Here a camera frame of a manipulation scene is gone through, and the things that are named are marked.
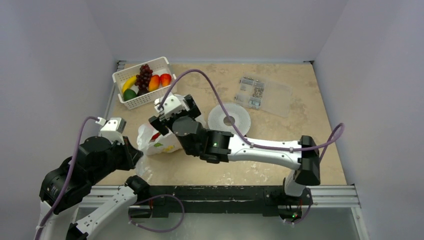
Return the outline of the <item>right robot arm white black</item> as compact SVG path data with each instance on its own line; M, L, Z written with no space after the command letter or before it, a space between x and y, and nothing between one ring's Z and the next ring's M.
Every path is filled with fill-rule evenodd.
M207 129L196 120L200 110L189 94L183 99L174 95L160 97L154 101L154 108L158 115L150 117L149 123L162 135L173 133L189 156L211 164L254 161L290 169L280 191L282 200L288 204L298 200L307 186L321 184L320 153L311 136L270 141Z

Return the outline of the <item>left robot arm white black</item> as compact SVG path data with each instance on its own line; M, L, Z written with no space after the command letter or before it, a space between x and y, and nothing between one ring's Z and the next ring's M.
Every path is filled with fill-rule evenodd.
M129 186L121 187L87 217L73 221L80 203L91 193L94 185L116 170L134 169L143 155L126 136L122 142L92 136L78 143L73 156L50 171L42 181L40 221L34 238L90 240L125 207L146 203L148 189L140 185L139 177L131 177Z

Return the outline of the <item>white plastic bag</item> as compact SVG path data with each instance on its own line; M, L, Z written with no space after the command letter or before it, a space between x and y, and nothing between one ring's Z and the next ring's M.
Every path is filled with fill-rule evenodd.
M148 156L173 153L182 149L180 142L175 134L171 131L166 135L160 135L155 141L151 141L154 134L159 133L149 124L142 124L138 128L138 136L136 138L137 149L143 153L135 166L135 173L141 177L145 170L145 161Z

